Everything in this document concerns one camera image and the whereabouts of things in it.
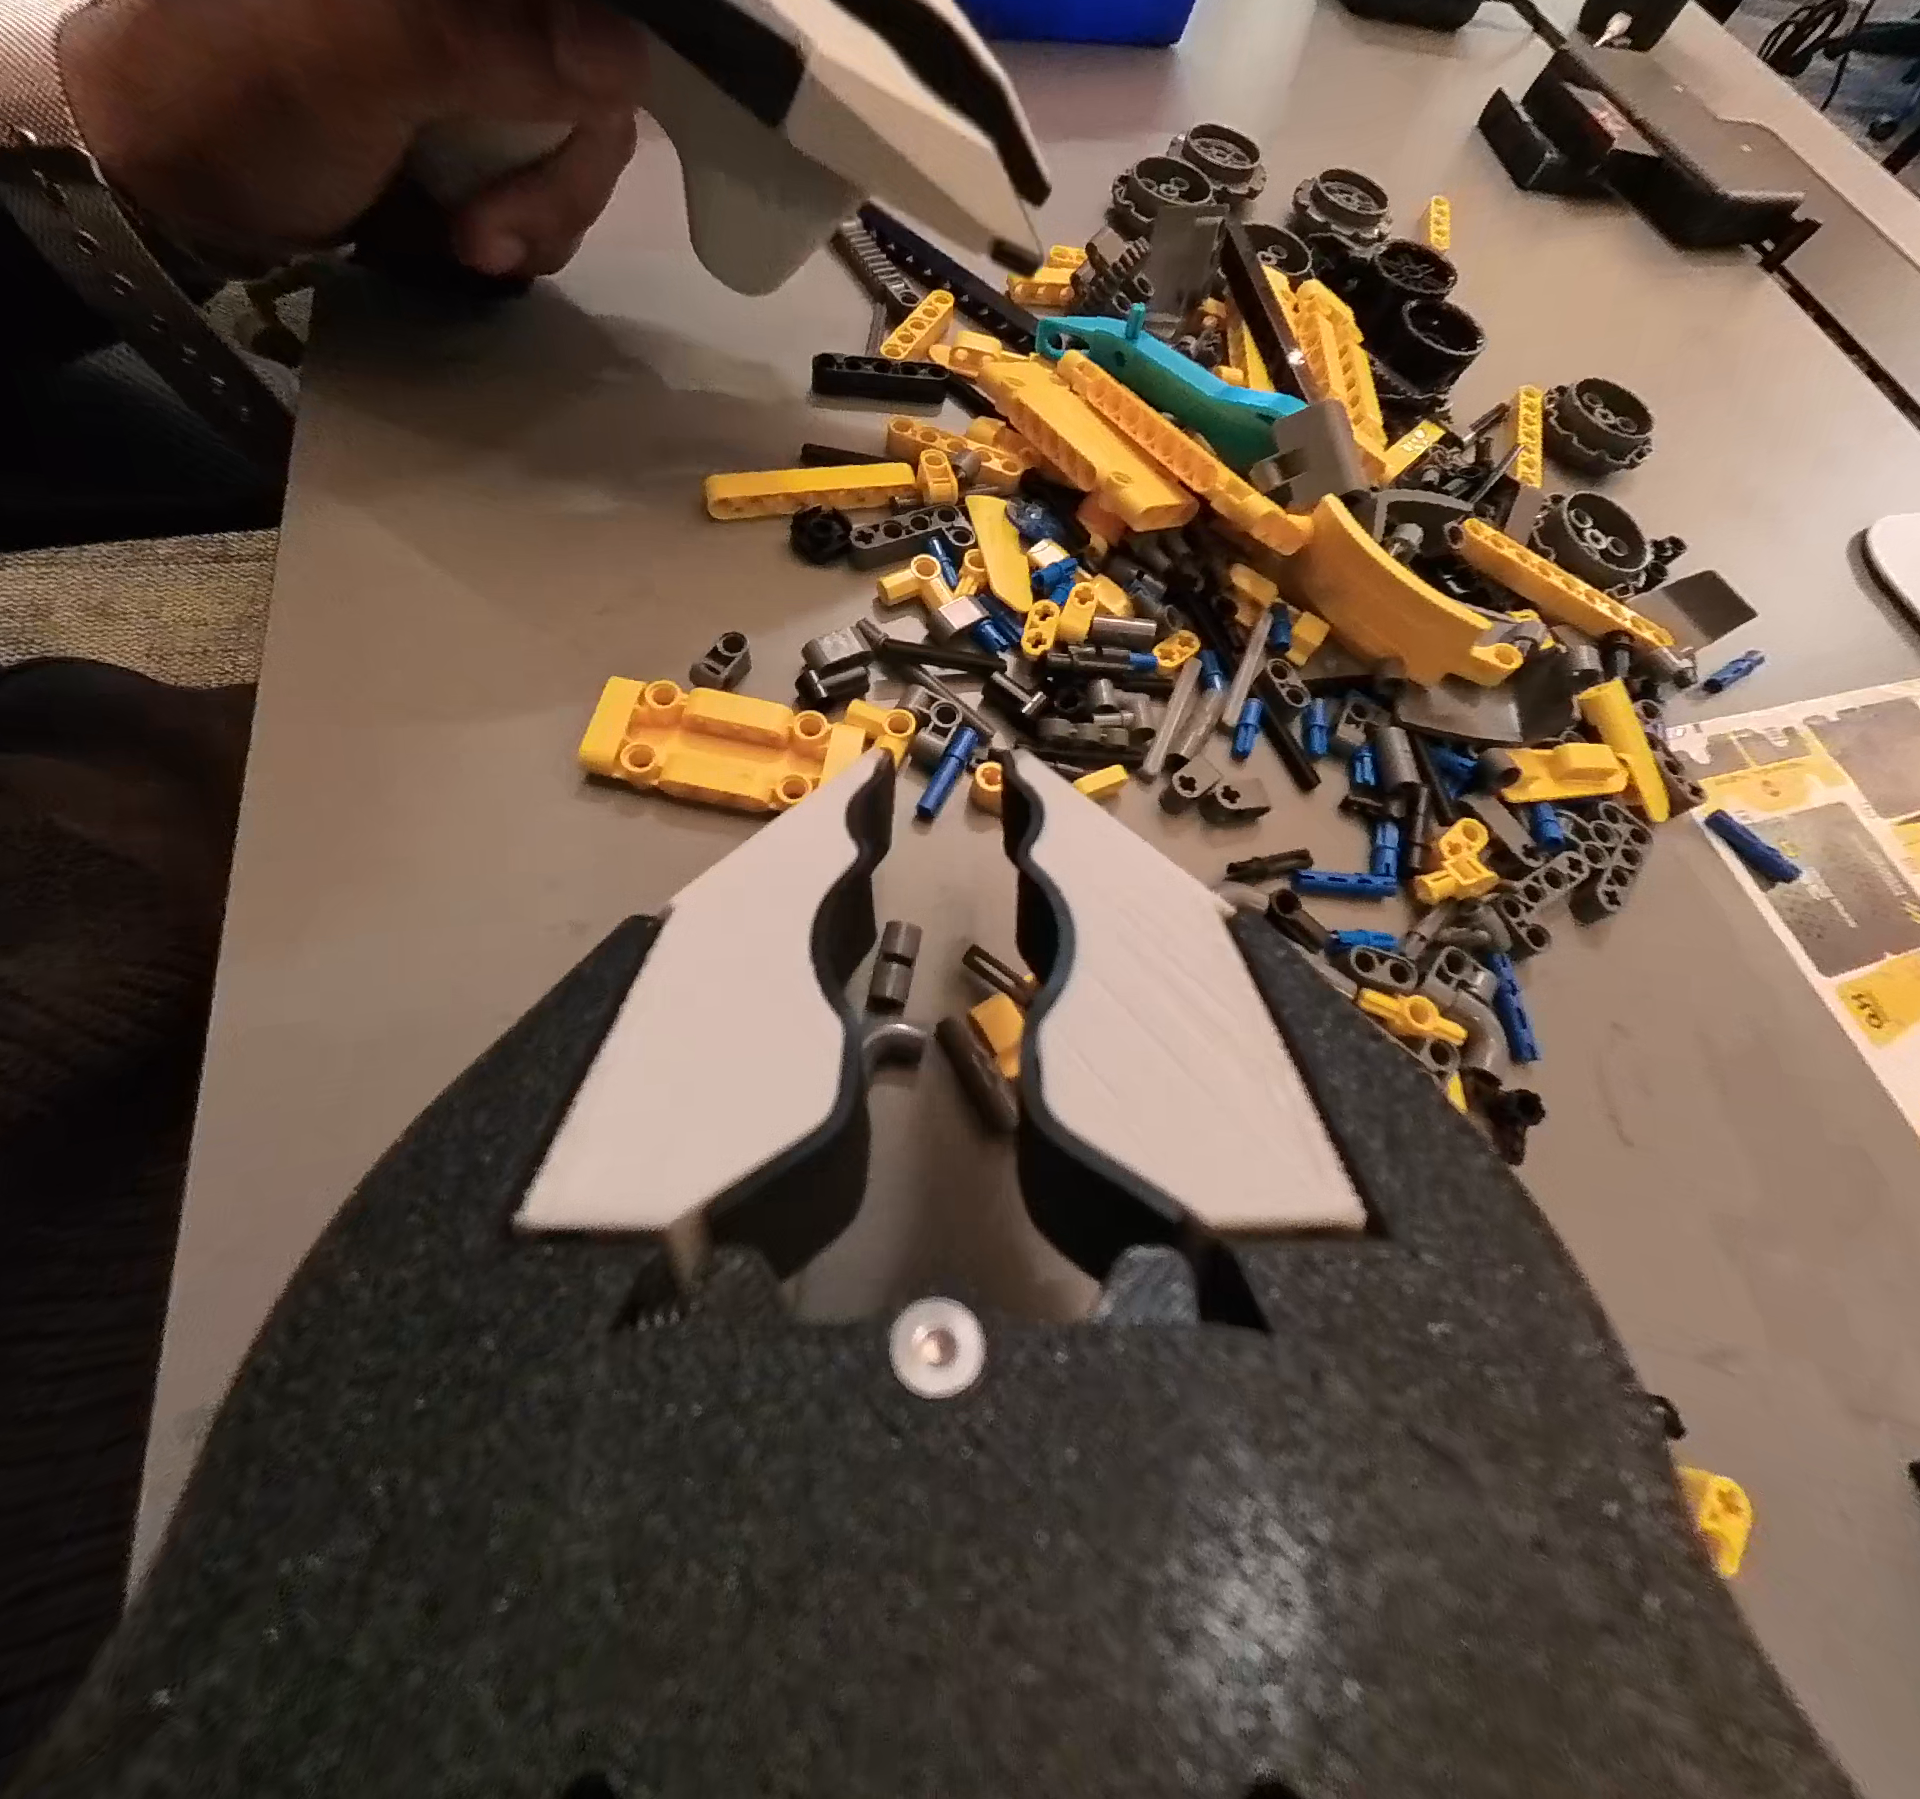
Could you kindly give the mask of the black dock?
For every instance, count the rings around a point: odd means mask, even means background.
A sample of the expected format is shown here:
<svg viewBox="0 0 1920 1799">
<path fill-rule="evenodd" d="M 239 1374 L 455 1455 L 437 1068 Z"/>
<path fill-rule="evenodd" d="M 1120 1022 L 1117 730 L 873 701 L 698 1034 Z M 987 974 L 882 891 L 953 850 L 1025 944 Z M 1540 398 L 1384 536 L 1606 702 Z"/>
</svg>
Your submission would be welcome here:
<svg viewBox="0 0 1920 1799">
<path fill-rule="evenodd" d="M 1520 94 L 1489 94 L 1476 130 L 1514 187 L 1620 201 L 1678 249 L 1777 266 L 1834 212 L 1773 131 L 1717 113 L 1650 55 L 1551 45 Z"/>
</svg>

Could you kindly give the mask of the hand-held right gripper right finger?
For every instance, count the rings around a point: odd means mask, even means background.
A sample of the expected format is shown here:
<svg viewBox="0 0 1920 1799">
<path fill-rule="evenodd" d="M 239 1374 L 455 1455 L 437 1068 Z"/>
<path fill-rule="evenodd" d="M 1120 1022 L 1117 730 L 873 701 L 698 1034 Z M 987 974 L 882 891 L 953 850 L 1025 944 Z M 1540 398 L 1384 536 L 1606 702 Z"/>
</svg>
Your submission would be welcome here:
<svg viewBox="0 0 1920 1799">
<path fill-rule="evenodd" d="M 1037 976 L 1018 1180 L 1067 1260 L 1356 1236 L 1364 1200 L 1235 934 L 1237 913 L 1048 765 L 1011 761 L 1004 850 Z"/>
</svg>

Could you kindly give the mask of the black toy wheels group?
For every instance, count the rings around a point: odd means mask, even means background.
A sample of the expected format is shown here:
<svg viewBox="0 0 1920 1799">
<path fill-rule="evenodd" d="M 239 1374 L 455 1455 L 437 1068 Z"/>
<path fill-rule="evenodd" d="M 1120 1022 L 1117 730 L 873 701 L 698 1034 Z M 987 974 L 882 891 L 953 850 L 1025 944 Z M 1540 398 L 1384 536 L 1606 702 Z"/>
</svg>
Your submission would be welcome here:
<svg viewBox="0 0 1920 1799">
<path fill-rule="evenodd" d="M 1592 608 L 1631 608 L 1658 586 L 1681 538 L 1647 536 L 1596 490 L 1545 486 L 1548 462 L 1600 481 L 1647 458 L 1652 416 L 1631 393 L 1597 376 L 1520 386 L 1453 424 L 1483 329 L 1456 300 L 1449 197 L 1402 235 L 1377 181 L 1332 166 L 1295 187 L 1282 222 L 1262 222 L 1248 209 L 1268 179 L 1251 135 L 1195 123 L 1120 170 L 1067 276 L 1078 313 L 1145 303 L 1148 330 L 1219 381 L 1304 400 L 1271 458 L 1245 474 L 1224 464 L 1247 486 L 1231 505 L 1262 498 L 1307 524 L 1335 498 L 1413 563 L 1451 558 L 1471 524 L 1499 530 L 1543 565 L 1529 584 L 1577 586 Z"/>
</svg>

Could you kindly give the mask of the yellow grey sticker sheet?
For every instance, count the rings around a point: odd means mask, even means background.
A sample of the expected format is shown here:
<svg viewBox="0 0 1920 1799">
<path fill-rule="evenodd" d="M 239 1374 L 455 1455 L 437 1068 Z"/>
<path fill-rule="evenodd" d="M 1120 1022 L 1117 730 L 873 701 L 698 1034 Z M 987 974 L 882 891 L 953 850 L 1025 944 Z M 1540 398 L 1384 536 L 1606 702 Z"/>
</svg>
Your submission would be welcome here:
<svg viewBox="0 0 1920 1799">
<path fill-rule="evenodd" d="M 1918 1128 L 1918 682 L 1671 731 L 1696 821 Z"/>
</svg>

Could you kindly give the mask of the teal brick separator tool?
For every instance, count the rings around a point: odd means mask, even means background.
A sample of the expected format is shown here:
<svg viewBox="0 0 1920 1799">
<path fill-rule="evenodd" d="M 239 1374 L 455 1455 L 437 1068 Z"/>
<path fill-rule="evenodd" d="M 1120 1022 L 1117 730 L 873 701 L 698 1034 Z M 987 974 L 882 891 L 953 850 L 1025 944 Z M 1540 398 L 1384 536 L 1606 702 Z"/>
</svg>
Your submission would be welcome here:
<svg viewBox="0 0 1920 1799">
<path fill-rule="evenodd" d="M 1065 367 L 1070 352 L 1083 352 L 1152 411 L 1199 435 L 1240 474 L 1271 458 L 1274 428 L 1307 407 L 1296 396 L 1231 386 L 1173 352 L 1148 330 L 1145 303 L 1132 303 L 1123 318 L 1043 318 L 1035 352 L 1056 370 Z"/>
</svg>

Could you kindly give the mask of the small yellow connector piece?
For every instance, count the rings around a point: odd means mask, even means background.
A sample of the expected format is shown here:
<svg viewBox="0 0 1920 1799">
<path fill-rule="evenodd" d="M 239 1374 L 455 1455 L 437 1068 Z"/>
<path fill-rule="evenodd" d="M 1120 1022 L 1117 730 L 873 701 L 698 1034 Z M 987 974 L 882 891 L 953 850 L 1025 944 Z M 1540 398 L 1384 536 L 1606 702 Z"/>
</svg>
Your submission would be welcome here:
<svg viewBox="0 0 1920 1799">
<path fill-rule="evenodd" d="M 1691 1462 L 1675 1464 L 1678 1494 L 1717 1574 L 1739 1574 L 1756 1529 L 1756 1508 L 1748 1489 L 1732 1478 Z"/>
</svg>

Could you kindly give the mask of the person's left hand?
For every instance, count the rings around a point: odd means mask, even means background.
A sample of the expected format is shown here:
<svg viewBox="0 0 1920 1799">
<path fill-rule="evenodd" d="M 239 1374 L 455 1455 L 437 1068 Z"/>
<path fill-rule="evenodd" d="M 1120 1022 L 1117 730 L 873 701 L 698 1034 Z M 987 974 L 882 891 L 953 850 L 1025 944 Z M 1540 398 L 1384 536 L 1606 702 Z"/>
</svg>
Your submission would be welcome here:
<svg viewBox="0 0 1920 1799">
<path fill-rule="evenodd" d="M 637 143 L 643 36 L 585 0 L 107 0 L 59 30 L 65 102 L 107 186 L 209 268 L 347 243 L 418 135 L 560 130 L 449 224 L 456 263 L 560 271 Z"/>
</svg>

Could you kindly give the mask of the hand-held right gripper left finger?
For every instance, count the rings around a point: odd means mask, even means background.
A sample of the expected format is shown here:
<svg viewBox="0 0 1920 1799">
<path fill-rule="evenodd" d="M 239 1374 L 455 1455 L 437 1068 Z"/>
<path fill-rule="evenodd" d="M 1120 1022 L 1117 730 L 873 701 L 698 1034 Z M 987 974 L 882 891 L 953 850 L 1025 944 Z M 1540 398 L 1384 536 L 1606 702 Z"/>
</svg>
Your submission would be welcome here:
<svg viewBox="0 0 1920 1799">
<path fill-rule="evenodd" d="M 852 1223 L 871 1119 L 853 970 L 897 767 L 863 754 L 673 896 L 515 1212 L 527 1236 L 719 1249 L 787 1280 Z"/>
</svg>

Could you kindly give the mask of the person's left forearm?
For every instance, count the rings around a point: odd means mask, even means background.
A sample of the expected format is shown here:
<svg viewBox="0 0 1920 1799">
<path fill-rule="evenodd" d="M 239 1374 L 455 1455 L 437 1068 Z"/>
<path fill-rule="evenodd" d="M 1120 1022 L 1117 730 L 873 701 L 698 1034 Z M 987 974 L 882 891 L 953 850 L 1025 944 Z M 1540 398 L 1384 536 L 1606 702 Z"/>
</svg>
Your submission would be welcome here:
<svg viewBox="0 0 1920 1799">
<path fill-rule="evenodd" d="M 106 3 L 1 0 L 6 551 L 272 527 L 284 498 L 294 396 L 68 104 L 62 32 Z"/>
</svg>

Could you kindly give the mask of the pile of toy building parts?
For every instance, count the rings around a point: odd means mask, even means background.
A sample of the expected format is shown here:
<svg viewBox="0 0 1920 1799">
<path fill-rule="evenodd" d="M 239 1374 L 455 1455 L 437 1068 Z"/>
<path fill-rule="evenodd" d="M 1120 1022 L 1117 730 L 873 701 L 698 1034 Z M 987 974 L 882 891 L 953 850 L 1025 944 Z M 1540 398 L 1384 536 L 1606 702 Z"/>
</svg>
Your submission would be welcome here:
<svg viewBox="0 0 1920 1799">
<path fill-rule="evenodd" d="M 885 448 L 803 447 L 794 468 L 707 478 L 710 522 L 773 520 L 801 563 L 874 577 L 868 618 L 803 642 L 790 708 L 855 725 L 916 767 L 919 826 L 966 796 L 999 817 L 1013 759 L 1095 804 L 1156 789 L 1169 819 L 1259 828 L 1271 750 L 1363 851 L 1226 861 L 1228 898 L 1307 954 L 1423 1060 L 1513 1163 L 1543 1119 L 1513 1072 L 1540 1058 L 1520 967 L 1550 917 L 1617 917 L 1656 828 L 1699 789 L 1671 749 L 1675 696 L 1722 694 L 1760 654 L 1699 673 L 1743 597 L 1682 552 L 1631 608 L 1529 584 L 1543 565 L 1467 525 L 1451 558 L 1384 552 L 1347 505 L 1307 524 L 1262 498 L 1096 367 L 1037 355 L 1081 317 L 1056 246 L 999 292 L 876 211 L 833 237 L 888 303 L 888 337 L 822 352 L 815 393 L 888 411 Z M 750 642 L 721 633 L 682 688 L 745 690 Z"/>
</svg>

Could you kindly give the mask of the yellow flat panel piece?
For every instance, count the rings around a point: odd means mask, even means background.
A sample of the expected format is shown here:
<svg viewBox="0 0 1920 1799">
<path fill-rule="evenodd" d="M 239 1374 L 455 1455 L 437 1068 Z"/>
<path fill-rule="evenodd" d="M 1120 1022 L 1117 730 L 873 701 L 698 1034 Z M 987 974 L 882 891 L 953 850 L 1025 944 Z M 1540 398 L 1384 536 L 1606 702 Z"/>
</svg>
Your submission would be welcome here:
<svg viewBox="0 0 1920 1799">
<path fill-rule="evenodd" d="M 748 817 L 803 804 L 871 737 L 819 710 L 669 680 L 610 678 L 577 747 L 588 780 Z"/>
</svg>

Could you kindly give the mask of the person's black knit sweater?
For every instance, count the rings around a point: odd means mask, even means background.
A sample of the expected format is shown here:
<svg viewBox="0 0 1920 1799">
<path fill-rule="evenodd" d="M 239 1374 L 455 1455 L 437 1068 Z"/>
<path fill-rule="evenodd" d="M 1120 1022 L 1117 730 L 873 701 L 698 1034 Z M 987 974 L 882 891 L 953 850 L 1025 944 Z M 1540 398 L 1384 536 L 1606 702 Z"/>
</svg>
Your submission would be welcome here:
<svg viewBox="0 0 1920 1799">
<path fill-rule="evenodd" d="M 1 676 L 1 1776 L 116 1625 L 253 688 Z"/>
</svg>

